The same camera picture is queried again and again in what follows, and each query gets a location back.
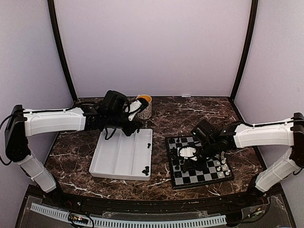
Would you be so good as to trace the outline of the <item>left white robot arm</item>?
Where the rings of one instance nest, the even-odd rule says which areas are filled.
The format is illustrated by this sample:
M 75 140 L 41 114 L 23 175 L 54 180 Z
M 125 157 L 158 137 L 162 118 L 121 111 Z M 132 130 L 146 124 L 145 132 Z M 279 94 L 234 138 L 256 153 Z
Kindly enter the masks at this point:
M 79 103 L 71 108 L 32 110 L 22 105 L 14 106 L 12 113 L 3 122 L 7 124 L 4 132 L 5 155 L 10 162 L 17 163 L 21 169 L 45 192 L 48 199 L 57 207 L 67 203 L 53 175 L 39 161 L 28 144 L 28 137 L 62 131 L 106 131 L 109 140 L 117 129 L 131 136 L 142 127 L 135 116 L 142 112 L 149 102 L 137 98 L 130 102 L 128 98 L 113 90 L 107 91 L 102 101 L 97 103 Z

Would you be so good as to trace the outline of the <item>left black frame post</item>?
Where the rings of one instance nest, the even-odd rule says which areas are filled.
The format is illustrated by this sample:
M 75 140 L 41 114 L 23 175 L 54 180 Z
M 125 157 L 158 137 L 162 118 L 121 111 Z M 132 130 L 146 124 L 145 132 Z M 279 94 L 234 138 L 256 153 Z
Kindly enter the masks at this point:
M 65 56 L 65 51 L 63 48 L 63 43 L 61 40 L 61 35 L 59 31 L 59 24 L 57 20 L 57 14 L 55 9 L 55 1 L 54 0 L 47 0 L 48 5 L 48 11 L 49 11 L 49 17 L 51 21 L 51 26 L 53 30 L 53 36 L 57 48 L 57 53 L 59 56 L 60 64 L 63 70 L 64 78 L 70 93 L 70 96 L 73 100 L 73 102 L 76 102 L 78 100 L 78 97 L 76 95 L 76 90 L 72 82 L 72 77 L 68 69 L 68 64 Z

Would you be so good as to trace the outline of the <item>white chess piece row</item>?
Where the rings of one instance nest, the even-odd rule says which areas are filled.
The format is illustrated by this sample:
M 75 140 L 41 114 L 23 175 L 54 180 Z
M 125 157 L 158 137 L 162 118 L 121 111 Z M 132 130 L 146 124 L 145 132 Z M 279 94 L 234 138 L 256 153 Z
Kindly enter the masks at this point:
M 228 162 L 226 158 L 220 161 L 219 160 L 214 161 L 214 165 L 216 168 L 216 174 L 220 179 L 232 177 L 232 171 L 228 166 Z

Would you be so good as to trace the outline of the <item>black frame post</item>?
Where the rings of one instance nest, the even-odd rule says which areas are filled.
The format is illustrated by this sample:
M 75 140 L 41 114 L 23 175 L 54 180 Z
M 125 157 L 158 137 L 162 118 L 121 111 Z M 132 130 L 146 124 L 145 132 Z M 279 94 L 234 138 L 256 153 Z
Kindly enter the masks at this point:
M 57 48 L 57 53 L 59 56 L 60 64 L 63 70 L 64 78 L 70 93 L 70 96 L 73 100 L 73 102 L 76 102 L 78 100 L 78 97 L 76 95 L 76 90 L 72 82 L 72 77 L 68 69 L 68 64 L 65 56 L 65 51 L 63 48 L 63 43 L 61 40 L 61 35 L 59 31 L 59 24 L 57 20 L 57 14 L 55 9 L 55 1 L 54 0 L 47 0 L 48 5 L 48 11 L 49 11 L 49 17 L 51 21 L 51 26 L 53 30 L 53 36 Z
M 238 89 L 239 89 L 239 86 L 240 86 L 240 83 L 242 80 L 242 76 L 243 76 L 243 73 L 245 70 L 247 57 L 249 54 L 249 49 L 251 46 L 252 36 L 253 36 L 253 32 L 254 32 L 254 27 L 255 27 L 257 9 L 258 9 L 258 0 L 252 0 L 243 51 L 242 51 L 240 63 L 238 66 L 235 82 L 234 82 L 234 85 L 233 85 L 233 88 L 232 88 L 232 91 L 230 94 L 230 99 L 232 101 L 235 101 L 235 99 L 236 99 Z

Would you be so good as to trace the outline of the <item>black front rail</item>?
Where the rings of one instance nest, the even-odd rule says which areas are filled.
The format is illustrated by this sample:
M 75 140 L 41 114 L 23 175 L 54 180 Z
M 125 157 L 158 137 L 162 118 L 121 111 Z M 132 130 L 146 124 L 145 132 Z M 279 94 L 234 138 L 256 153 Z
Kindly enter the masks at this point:
M 205 210 L 208 213 L 238 213 L 241 209 L 261 205 L 267 208 L 270 195 L 282 194 L 277 184 L 266 197 L 249 201 L 244 187 L 234 191 L 228 182 L 195 188 L 174 190 L 169 180 L 154 184 L 141 181 L 113 180 L 110 182 L 76 185 L 60 183 L 66 197 L 65 209 L 81 212 L 182 212 Z

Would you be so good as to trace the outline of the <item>black white chess board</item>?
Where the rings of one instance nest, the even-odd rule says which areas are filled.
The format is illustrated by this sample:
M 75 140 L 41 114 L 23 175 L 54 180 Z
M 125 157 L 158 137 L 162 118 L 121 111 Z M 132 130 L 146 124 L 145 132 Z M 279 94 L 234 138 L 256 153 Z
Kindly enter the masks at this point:
M 194 148 L 201 146 L 194 136 L 166 137 L 165 146 L 174 190 L 234 180 L 234 174 L 225 154 L 217 155 L 204 164 L 179 155 L 179 149 L 183 146 Z

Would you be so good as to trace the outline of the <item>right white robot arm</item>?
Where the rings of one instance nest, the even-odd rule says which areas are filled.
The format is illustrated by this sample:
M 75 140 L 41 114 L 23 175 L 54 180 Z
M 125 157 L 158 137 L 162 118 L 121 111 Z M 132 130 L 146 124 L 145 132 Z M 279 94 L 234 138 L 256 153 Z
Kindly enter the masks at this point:
M 304 116 L 272 123 L 249 124 L 237 122 L 218 130 L 206 120 L 201 120 L 191 131 L 201 143 L 200 147 L 182 146 L 178 155 L 196 166 L 206 163 L 227 150 L 250 146 L 286 145 L 288 150 L 269 168 L 252 178 L 242 201 L 253 206 L 272 186 L 290 174 L 304 168 Z

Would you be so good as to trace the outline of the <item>white plastic tray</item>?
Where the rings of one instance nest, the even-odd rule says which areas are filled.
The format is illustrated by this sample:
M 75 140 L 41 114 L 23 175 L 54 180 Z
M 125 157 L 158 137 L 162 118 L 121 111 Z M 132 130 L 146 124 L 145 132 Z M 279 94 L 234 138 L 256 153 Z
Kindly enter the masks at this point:
M 101 132 L 89 168 L 90 174 L 98 178 L 149 181 L 151 175 L 145 176 L 142 171 L 149 162 L 147 144 L 152 144 L 152 135 L 152 129 L 140 129 L 128 137 L 118 129 L 106 140 L 106 132 Z

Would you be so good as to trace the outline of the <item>right black frame post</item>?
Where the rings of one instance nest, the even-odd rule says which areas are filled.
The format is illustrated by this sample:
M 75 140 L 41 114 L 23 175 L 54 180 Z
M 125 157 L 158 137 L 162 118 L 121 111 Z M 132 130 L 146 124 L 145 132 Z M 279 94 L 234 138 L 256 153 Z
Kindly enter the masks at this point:
M 247 57 L 249 54 L 249 49 L 251 46 L 252 36 L 253 36 L 253 32 L 254 32 L 254 27 L 255 27 L 257 9 L 258 9 L 258 0 L 252 0 L 243 51 L 242 51 L 240 63 L 238 66 L 235 82 L 234 82 L 234 85 L 233 85 L 233 88 L 232 88 L 232 91 L 230 94 L 230 99 L 232 101 L 235 101 L 235 99 L 236 99 L 238 89 L 239 89 L 239 86 L 240 86 L 240 83 L 242 80 L 242 76 L 243 76 L 243 73 L 245 70 Z

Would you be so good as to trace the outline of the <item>yellow patterned mug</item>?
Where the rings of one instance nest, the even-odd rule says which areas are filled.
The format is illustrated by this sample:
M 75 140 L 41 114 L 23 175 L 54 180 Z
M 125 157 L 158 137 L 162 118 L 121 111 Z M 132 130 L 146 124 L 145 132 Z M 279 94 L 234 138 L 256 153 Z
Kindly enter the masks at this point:
M 144 98 L 149 104 L 137 117 L 142 120 L 147 120 L 152 116 L 152 97 L 149 95 L 138 95 L 136 98 Z

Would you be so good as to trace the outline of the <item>black chess pieces pile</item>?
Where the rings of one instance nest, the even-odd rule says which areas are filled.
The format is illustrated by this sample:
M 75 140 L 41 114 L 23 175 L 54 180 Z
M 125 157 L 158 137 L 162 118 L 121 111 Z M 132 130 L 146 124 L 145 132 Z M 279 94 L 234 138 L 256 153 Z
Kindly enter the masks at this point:
M 149 150 L 149 162 L 148 165 L 145 166 L 144 170 L 142 171 L 142 173 L 145 174 L 145 176 L 150 176 L 150 167 L 151 167 L 151 156 L 152 156 L 152 144 L 148 143 L 147 144 L 147 149 Z

